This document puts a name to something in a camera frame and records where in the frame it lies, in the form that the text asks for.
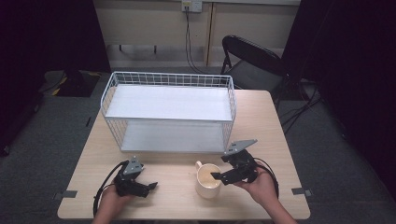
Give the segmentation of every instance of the beige liquid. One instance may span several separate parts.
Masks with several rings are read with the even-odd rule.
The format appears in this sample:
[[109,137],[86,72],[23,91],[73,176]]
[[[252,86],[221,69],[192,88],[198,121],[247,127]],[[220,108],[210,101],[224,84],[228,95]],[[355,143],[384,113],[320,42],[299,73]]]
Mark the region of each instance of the beige liquid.
[[214,169],[213,167],[207,167],[208,169],[201,169],[198,178],[199,182],[201,183],[202,186],[213,189],[217,187],[220,184],[220,180],[217,180],[213,178],[212,172],[218,172],[219,170]]

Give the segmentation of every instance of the black tape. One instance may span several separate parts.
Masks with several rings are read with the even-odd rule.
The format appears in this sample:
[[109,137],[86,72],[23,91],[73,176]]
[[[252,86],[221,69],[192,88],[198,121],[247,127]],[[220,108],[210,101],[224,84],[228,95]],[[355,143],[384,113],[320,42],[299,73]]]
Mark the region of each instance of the black tape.
[[303,194],[305,195],[305,197],[309,197],[313,195],[310,189],[303,189],[303,188],[291,189],[291,192],[293,192],[293,195]]
[[61,200],[62,198],[76,198],[76,190],[65,190],[62,193],[55,193],[52,197],[53,200]]

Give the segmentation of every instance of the electrical outlet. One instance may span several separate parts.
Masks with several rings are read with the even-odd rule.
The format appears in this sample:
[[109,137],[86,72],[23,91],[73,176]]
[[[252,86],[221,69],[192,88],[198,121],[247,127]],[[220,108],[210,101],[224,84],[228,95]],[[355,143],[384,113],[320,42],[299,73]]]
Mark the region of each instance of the electrical outlet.
[[189,12],[192,12],[192,1],[181,1],[181,11],[186,11],[186,8],[189,9]]
[[192,1],[192,12],[202,12],[201,1]]

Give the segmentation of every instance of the gray carpet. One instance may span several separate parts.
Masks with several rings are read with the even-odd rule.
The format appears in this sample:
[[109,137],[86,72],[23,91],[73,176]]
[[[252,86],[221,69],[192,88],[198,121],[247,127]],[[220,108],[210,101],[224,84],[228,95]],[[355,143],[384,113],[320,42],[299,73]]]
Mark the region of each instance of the gray carpet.
[[[219,68],[200,69],[219,73]],[[188,67],[133,71],[193,73]],[[52,197],[67,188],[107,79],[102,76],[90,98],[54,97],[49,92],[44,96],[40,110],[10,145],[10,155],[0,158],[0,223],[90,223],[59,219],[60,201]],[[303,104],[283,101],[279,115]],[[300,223],[396,223],[396,203],[366,160],[344,140],[323,102],[305,111],[286,138],[303,187],[314,194],[307,198],[311,218]]]

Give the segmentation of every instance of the white shelf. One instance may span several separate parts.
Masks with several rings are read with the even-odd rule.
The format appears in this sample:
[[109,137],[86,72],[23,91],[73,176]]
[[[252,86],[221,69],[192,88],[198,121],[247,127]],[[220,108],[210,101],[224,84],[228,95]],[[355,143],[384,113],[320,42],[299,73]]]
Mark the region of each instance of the white shelf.
[[120,84],[107,119],[187,119],[232,121],[226,88]]
[[219,123],[130,120],[121,151],[222,153]]

